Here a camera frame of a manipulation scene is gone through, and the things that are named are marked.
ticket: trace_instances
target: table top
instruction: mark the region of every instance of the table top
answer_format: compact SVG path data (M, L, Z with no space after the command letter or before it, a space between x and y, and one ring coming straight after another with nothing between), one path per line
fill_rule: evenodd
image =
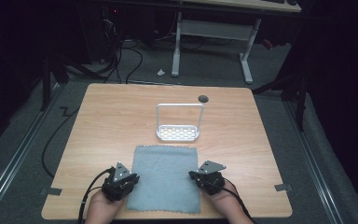
M199 103L206 95L200 136L192 143L167 143L157 138L156 105ZM224 164L223 177L238 189L253 217L289 217L292 208L282 184L252 92L245 88L91 84L85 94L42 217L77 219L87 187L101 171L118 161L131 169L139 145L195 147L199 165ZM94 186L101 186L100 178ZM123 206L117 219L220 218L201 196L201 213L136 212Z
M261 10L281 11L281 12L300 12L301 7L289 5L286 1L281 3L273 3L262 0L183 0L184 2L212 4L227 7L246 7Z

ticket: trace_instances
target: white table leg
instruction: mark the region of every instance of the white table leg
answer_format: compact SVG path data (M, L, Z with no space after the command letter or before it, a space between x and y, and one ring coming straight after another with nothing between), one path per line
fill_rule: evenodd
M255 21L255 25L251 31L245 52L240 54L242 72L243 72L243 75L245 76L245 82L247 84L253 83L252 74L251 74L251 71L249 69L249 64L248 64L248 56L249 56L249 53L251 52L252 45L255 42L255 36L257 35L257 31L258 31L258 27L260 26L260 22L261 22L260 19Z
M180 35L182 33L182 12L178 12L178 22L176 24L176 43L175 51L173 53L172 62L172 76L179 76L179 65L180 65Z

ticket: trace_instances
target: black cable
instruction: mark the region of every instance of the black cable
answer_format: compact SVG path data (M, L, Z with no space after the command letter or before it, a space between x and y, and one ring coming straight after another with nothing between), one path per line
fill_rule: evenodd
M176 43L175 39L172 40L173 37L175 37L175 35L167 36L163 39L158 39L158 40L156 40L155 44L162 46L162 47L170 47Z
M48 145L50 144L51 140L54 138L54 136L56 135L56 133L60 130L60 128L66 123L66 121L68 121L68 119L70 119L78 110L76 109L72 114L70 114L68 117L66 117L66 119L60 124L60 126L54 131L54 133L51 135L51 137L49 138L48 142L45 144L45 148L43 148L43 152L42 152L42 166L43 169L46 171L46 173L48 173L49 176L51 176L51 178L54 179L54 174L52 174L49 170L48 167L45 164L45 154L46 151L48 149Z
M129 78L130 78L130 76L132 75L133 72L135 72L136 69L139 68L139 66L141 66L141 63L142 63L142 61L144 60L144 57L142 56L142 54L141 54L139 51L137 51L137 50L135 50L135 49L128 49L128 50L132 50L132 51L136 52L137 54L139 54L139 56L141 57L141 61L140 61L140 62L138 63L138 65L127 75L127 77L126 77L126 84L129 84Z
M118 73L118 67L116 68L116 78L117 78L117 83L118 83L118 84L121 84L121 76L120 76L120 74Z
M95 187L95 188L91 189L89 192L92 192L95 189L101 189L101 188L102 188L101 186L100 187Z
M103 81L103 83L106 83L107 80L110 78L110 76L112 76L113 72L115 70L117 70L117 67L118 67L118 59L117 59L117 56L115 56L115 66L112 68L112 70L110 71L110 73L107 75L107 77L105 78L105 80Z
M84 194L83 196L83 200L81 201L81 205L80 205L80 209L79 209L79 216L77 218L77 223L78 224L82 224L83 223L83 213L84 213L84 207L86 206L86 201L87 201L87 198L89 197L89 194L90 192L92 192L94 189L97 189L97 188L94 188L92 189L92 186L95 184L95 182L104 174L110 174L112 173L113 171L113 168L109 168L109 169L106 169L104 171L102 171L100 174L98 174L94 180L92 180L91 184L89 184L89 188L86 190L86 193Z
M183 44L181 44L180 47L181 47L182 49L195 50L195 49L201 48L201 47L204 45L204 43L205 43L205 38L203 38L203 37L198 37L198 36L193 36L193 38L191 38L191 37L189 37L189 36L187 37L187 40L190 40L190 42L193 42L193 43L194 43L195 41L191 41L191 40L193 40L193 39L199 39L199 40L200 40L199 45L196 46L195 48L187 48L187 47L184 47Z
M237 42L240 42L240 40L236 40L236 39L230 39L230 40L226 40L224 43L219 43L217 41L212 41L211 38L206 38L205 39L205 43L207 44L212 44L212 45L218 45L218 46L226 46L226 45L231 45L231 44L235 44Z
M155 39L155 42L158 42L159 40L163 40L163 39L166 39L166 38L171 38L173 36L176 36L176 35L172 35L172 30L175 27L175 24L177 24L177 18L178 18L178 13L175 12L175 15L174 15L173 21L172 21L172 25L171 25L171 29L163 37Z
M122 37L122 35L123 35L123 32L122 32L122 31L121 31L121 32L118 32L118 33L114 36L114 38L113 38L113 40L112 40L112 45L111 45L110 48L109 48L109 56L110 56L109 61L110 61L110 63L109 63L105 68L103 68L103 69L101 69L101 70L93 71L93 72L92 72L93 74L95 74L95 75L98 76L98 75L100 75L100 74L103 74L103 73L105 73L105 72L111 70L111 69L114 69L115 66L117 66L117 64L116 64L117 60L115 60L115 57L116 57L116 47L118 47L118 48L121 47L120 38ZM68 73L73 74L73 75L76 75L76 76L84 76L84 75L85 75L84 73L78 73L78 72L76 72L76 71L74 71L74 70L71 70L71 69L68 68L68 67L66 67L66 71L67 71Z

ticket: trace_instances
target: blue cloth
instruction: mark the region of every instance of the blue cloth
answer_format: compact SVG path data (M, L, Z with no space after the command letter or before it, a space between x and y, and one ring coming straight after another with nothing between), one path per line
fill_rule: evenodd
M200 192L188 175L198 169L192 147L138 146L132 172L140 176L127 201L136 211L200 212Z

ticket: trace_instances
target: person's arm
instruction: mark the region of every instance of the person's arm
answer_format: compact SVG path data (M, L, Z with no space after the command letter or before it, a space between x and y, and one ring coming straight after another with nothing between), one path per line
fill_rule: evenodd
M118 209L127 197L121 201L110 202L102 191L98 190L89 201L89 209L85 224L109 224L115 218Z
M234 186L227 181L225 188L237 192ZM222 190L212 196L203 192L203 195L205 195L205 197L213 204L214 208L216 208L216 210L221 213L230 224L253 224L253 221L243 212L238 200L227 191Z

